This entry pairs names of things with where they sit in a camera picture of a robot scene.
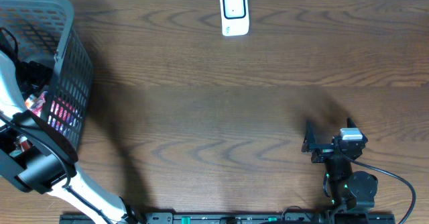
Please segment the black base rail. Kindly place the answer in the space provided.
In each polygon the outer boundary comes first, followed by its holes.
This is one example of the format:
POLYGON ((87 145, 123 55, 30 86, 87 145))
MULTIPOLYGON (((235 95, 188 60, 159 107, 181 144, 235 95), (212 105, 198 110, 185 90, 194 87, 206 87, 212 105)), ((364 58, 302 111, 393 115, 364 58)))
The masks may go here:
POLYGON ((258 224, 258 223, 369 223, 392 224, 392 214, 345 214, 340 213, 333 219, 320 213, 305 213, 292 210, 280 213, 146 213, 143 220, 147 224, 258 224))

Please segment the brown orange candy bar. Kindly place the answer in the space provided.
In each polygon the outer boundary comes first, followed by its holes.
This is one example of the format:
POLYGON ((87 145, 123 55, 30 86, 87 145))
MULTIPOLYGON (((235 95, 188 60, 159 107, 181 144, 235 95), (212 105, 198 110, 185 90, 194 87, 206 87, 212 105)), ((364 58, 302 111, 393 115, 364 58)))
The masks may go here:
POLYGON ((21 135, 14 141, 14 146, 17 151, 25 152, 29 150, 33 144, 24 135, 21 135))

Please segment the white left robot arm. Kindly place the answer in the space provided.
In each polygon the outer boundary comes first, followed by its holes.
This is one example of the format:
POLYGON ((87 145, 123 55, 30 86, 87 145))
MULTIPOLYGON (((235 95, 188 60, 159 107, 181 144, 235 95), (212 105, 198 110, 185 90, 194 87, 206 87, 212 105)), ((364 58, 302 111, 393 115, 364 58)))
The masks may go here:
POLYGON ((1 53, 1 175, 23 192, 58 197, 95 223, 143 223, 124 200, 109 193, 78 164, 76 150, 25 106, 17 74, 27 68, 1 53))

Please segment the dark grey plastic basket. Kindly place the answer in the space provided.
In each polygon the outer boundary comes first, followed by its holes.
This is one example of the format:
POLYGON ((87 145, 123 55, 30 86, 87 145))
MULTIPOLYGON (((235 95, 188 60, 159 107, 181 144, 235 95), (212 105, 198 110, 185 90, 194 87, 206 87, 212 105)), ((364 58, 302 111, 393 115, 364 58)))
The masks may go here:
POLYGON ((81 115, 81 130, 65 138, 77 150, 93 83, 93 64, 74 28, 69 0, 1 0, 1 53, 13 50, 13 61, 27 70, 17 74, 24 101, 47 91, 81 115))

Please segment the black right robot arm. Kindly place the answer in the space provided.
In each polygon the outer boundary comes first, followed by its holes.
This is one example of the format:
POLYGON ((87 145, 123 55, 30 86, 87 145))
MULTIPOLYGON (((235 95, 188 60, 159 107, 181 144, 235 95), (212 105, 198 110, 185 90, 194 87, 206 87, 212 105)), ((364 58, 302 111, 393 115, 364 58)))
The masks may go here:
POLYGON ((378 179, 368 172, 353 171, 351 166, 367 142, 350 118, 329 144, 318 143, 311 122, 306 123, 302 151, 312 154, 312 163, 324 164, 324 193, 333 204, 324 215, 326 223, 370 222, 369 210, 375 206, 378 179))

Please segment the red purple snack packet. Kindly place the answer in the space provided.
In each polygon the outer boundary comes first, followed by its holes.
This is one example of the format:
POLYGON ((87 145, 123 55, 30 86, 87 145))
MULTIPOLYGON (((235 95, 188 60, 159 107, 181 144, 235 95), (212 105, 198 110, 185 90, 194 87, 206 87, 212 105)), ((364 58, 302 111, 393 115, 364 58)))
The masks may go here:
POLYGON ((47 94, 47 91, 42 91, 38 95, 31 94, 25 100, 25 106, 38 117, 42 118, 46 115, 48 125, 64 136, 69 137, 72 132, 78 133, 82 124, 81 115, 76 106, 60 97, 49 102, 47 94))

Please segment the white barcode scanner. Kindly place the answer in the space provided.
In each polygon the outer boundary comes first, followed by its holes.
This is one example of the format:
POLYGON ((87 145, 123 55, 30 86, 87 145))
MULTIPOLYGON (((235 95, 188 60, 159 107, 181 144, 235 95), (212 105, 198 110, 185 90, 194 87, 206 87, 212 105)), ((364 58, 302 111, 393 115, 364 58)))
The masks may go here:
POLYGON ((244 36, 249 32, 248 0, 219 0, 221 29, 226 37, 244 36))

